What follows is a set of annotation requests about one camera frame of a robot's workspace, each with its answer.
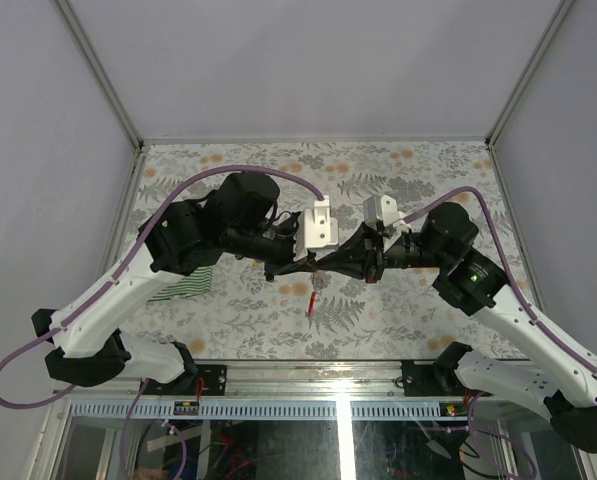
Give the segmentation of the red handled metal key tool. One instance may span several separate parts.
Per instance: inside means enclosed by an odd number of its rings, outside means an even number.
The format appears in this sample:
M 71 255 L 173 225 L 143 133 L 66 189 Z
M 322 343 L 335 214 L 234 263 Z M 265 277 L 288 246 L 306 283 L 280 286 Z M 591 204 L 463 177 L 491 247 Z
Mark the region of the red handled metal key tool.
M 307 317 L 308 318 L 311 318 L 313 316 L 316 300 L 318 298 L 318 295 L 320 294 L 320 292 L 323 289 L 322 273 L 321 272 L 312 273 L 310 276 L 310 281 L 311 281 L 312 291 L 311 291 L 311 294 L 309 297 L 309 304 L 308 304 L 308 308 L 307 308 Z

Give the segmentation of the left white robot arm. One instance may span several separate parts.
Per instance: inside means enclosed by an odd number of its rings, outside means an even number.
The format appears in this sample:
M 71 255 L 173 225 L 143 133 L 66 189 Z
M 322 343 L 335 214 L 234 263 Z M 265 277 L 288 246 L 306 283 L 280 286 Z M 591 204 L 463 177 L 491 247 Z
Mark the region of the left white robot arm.
M 314 185 L 303 184 L 315 196 L 313 205 L 278 226 L 280 172 L 253 166 L 220 171 L 225 179 L 203 197 L 171 194 L 119 261 L 74 302 L 34 313 L 37 336 L 53 346 L 45 357 L 51 379 L 88 388 L 140 378 L 159 393 L 186 394 L 199 375 L 188 347 L 129 334 L 122 323 L 223 254 L 294 267 L 329 243 L 330 200 Z

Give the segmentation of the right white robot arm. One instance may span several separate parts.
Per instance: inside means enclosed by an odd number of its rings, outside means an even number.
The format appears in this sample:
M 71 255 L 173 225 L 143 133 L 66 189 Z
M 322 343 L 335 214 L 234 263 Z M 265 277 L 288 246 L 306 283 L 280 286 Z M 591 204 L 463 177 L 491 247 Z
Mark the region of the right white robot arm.
M 454 202 L 432 208 L 420 231 L 397 230 L 402 215 L 368 216 L 336 251 L 318 260 L 323 271 L 381 280 L 387 269 L 435 268 L 432 286 L 451 307 L 501 334 L 537 370 L 491 359 L 454 342 L 436 359 L 434 382 L 445 394 L 466 387 L 522 406 L 547 420 L 572 446 L 597 453 L 597 355 L 531 305 L 508 268 L 474 248 L 479 229 Z

